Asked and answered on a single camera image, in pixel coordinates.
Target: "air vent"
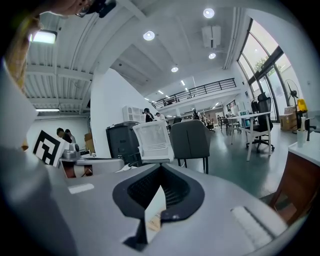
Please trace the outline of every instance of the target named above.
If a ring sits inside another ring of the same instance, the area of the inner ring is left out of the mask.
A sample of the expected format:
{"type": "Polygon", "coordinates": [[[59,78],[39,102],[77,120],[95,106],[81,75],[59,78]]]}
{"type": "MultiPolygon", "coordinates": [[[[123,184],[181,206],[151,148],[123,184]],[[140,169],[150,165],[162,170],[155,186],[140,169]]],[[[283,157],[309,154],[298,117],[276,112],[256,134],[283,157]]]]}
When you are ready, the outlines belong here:
{"type": "Polygon", "coordinates": [[[202,39],[205,48],[215,49],[221,44],[221,27],[205,26],[202,28],[202,39]]]}

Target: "office chair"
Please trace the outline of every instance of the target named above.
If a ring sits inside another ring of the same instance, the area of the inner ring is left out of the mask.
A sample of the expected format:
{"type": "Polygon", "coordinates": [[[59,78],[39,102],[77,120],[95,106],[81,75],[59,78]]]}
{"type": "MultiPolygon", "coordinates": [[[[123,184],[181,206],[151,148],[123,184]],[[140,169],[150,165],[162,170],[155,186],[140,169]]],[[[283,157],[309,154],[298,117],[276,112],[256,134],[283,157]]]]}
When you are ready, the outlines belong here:
{"type": "MultiPolygon", "coordinates": [[[[266,97],[265,93],[263,92],[258,96],[258,111],[259,113],[263,112],[270,112],[271,111],[271,98],[266,97]]],[[[259,115],[258,117],[258,124],[253,125],[253,130],[256,132],[265,132],[268,130],[267,120],[265,115],[259,115]]],[[[269,119],[269,125],[270,125],[270,131],[274,127],[273,123],[270,120],[270,114],[268,114],[269,119]]],[[[256,148],[256,152],[259,153],[259,147],[261,144],[269,145],[268,139],[261,139],[262,136],[259,136],[258,139],[255,139],[252,144],[258,144],[256,148]]],[[[271,150],[274,151],[275,147],[271,144],[271,150]]]]}

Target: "black railing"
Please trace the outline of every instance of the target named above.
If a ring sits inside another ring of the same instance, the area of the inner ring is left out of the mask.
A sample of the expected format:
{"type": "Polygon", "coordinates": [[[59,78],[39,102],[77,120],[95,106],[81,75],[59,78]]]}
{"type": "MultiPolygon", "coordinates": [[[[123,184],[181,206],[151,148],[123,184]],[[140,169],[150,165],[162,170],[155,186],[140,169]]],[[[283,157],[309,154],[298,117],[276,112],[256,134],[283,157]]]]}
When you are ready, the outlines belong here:
{"type": "Polygon", "coordinates": [[[169,97],[160,99],[155,103],[151,103],[156,109],[163,108],[168,105],[172,105],[174,103],[178,103],[181,101],[185,101],[194,97],[198,97],[205,94],[211,94],[214,92],[222,91],[225,89],[230,89],[237,87],[234,78],[225,79],[217,82],[207,83],[205,85],[201,85],[195,88],[191,88],[189,90],[185,90],[169,97]]]}

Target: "white cup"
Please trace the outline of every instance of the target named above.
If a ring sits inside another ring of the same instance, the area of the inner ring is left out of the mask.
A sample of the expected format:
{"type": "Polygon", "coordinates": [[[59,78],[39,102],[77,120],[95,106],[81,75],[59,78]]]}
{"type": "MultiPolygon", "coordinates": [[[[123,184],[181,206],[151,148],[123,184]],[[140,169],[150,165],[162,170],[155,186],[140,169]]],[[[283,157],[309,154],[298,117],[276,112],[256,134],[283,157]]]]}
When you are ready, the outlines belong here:
{"type": "Polygon", "coordinates": [[[302,148],[304,143],[307,141],[308,131],[304,130],[297,130],[296,131],[296,138],[297,138],[297,145],[298,148],[302,148]]]}

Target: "desk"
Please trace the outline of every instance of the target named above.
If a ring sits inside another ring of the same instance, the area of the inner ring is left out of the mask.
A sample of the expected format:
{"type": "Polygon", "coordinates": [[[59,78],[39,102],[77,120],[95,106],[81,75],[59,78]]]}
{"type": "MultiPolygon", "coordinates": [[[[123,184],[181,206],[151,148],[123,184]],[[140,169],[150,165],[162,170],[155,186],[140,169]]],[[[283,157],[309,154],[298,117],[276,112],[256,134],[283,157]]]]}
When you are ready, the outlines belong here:
{"type": "Polygon", "coordinates": [[[252,142],[255,139],[255,137],[258,137],[258,136],[263,136],[263,135],[268,135],[269,136],[269,156],[271,156],[271,135],[270,135],[270,124],[269,124],[269,116],[268,116],[268,114],[270,114],[270,113],[271,112],[263,112],[263,113],[246,114],[246,115],[233,116],[233,117],[228,117],[227,118],[228,120],[231,120],[231,145],[234,143],[234,133],[235,133],[234,120],[250,119],[250,129],[246,129],[244,127],[236,128],[236,129],[241,129],[241,130],[246,132],[245,135],[246,135],[247,142],[248,142],[247,133],[250,133],[249,150],[248,150],[248,155],[247,155],[247,158],[246,158],[247,161],[250,160],[251,150],[252,150],[252,142]],[[265,115],[265,118],[266,118],[267,130],[263,131],[263,132],[254,131],[254,119],[255,119],[255,117],[263,116],[263,115],[265,115]]]}
{"type": "Polygon", "coordinates": [[[291,225],[308,212],[319,187],[320,133],[312,132],[303,147],[297,142],[288,147],[284,172],[269,206],[277,211],[275,204],[285,194],[291,204],[278,213],[291,225]]]}

